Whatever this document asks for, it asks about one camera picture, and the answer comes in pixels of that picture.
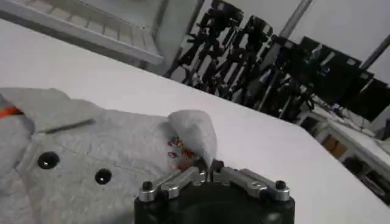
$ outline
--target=white shelf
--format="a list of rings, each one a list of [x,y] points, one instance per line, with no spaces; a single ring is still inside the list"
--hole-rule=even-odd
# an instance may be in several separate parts
[[[149,32],[77,1],[3,0],[0,9],[154,65],[164,59]]]

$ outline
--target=camera tripod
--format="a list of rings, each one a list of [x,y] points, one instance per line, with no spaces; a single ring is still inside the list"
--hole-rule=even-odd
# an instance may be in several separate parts
[[[216,90],[218,90],[222,98],[231,99],[235,91],[232,88],[235,80],[238,78],[237,83],[242,83],[251,73],[254,66],[260,65],[262,60],[261,58],[258,60],[257,55],[265,42],[270,39],[272,33],[273,30],[269,24],[256,16],[251,16],[245,28],[240,30],[233,40],[233,49],[229,52],[226,61],[213,74],[215,81],[209,83],[211,86],[209,93],[215,94]],[[241,48],[240,44],[245,35],[247,35],[247,44],[245,48]],[[228,81],[225,82],[226,75],[230,72],[233,64],[236,64],[236,68]]]
[[[178,67],[183,67],[183,65],[190,66],[193,63],[197,52],[203,46],[193,68],[191,70],[184,68],[185,78],[182,81],[182,83],[189,86],[201,88],[202,81],[197,73],[204,60],[207,56],[210,56],[212,59],[205,72],[205,75],[207,76],[207,74],[211,74],[217,68],[219,63],[218,57],[222,56],[227,50],[242,19],[243,12],[234,5],[220,0],[213,0],[211,8],[205,13],[200,24],[197,24],[199,26],[198,33],[191,34],[193,39],[187,41],[193,44],[192,47],[172,64],[164,77],[170,78]],[[224,38],[221,46],[218,38],[226,29],[229,29],[229,32]]]

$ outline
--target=white tabletop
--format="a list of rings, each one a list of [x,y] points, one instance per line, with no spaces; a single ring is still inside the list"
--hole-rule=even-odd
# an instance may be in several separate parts
[[[3,20],[0,30],[0,86],[55,87],[134,113],[204,110],[218,136],[218,159],[286,180],[296,223],[389,223],[390,210],[296,125]]]

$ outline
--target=collar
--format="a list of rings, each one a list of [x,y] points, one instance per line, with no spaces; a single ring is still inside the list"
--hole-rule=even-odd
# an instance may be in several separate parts
[[[103,112],[102,108],[91,102],[70,99],[53,88],[0,88],[0,102],[13,105],[23,112],[34,123],[35,132],[77,125]]]

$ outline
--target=black screw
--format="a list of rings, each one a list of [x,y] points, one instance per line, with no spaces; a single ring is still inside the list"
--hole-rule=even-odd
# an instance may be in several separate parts
[[[150,191],[152,188],[153,188],[153,184],[152,184],[151,181],[145,181],[145,182],[142,184],[142,190],[143,190],[143,191]]]
[[[282,180],[278,180],[276,181],[276,189],[278,190],[284,190],[284,188],[286,188],[286,182],[282,181]]]

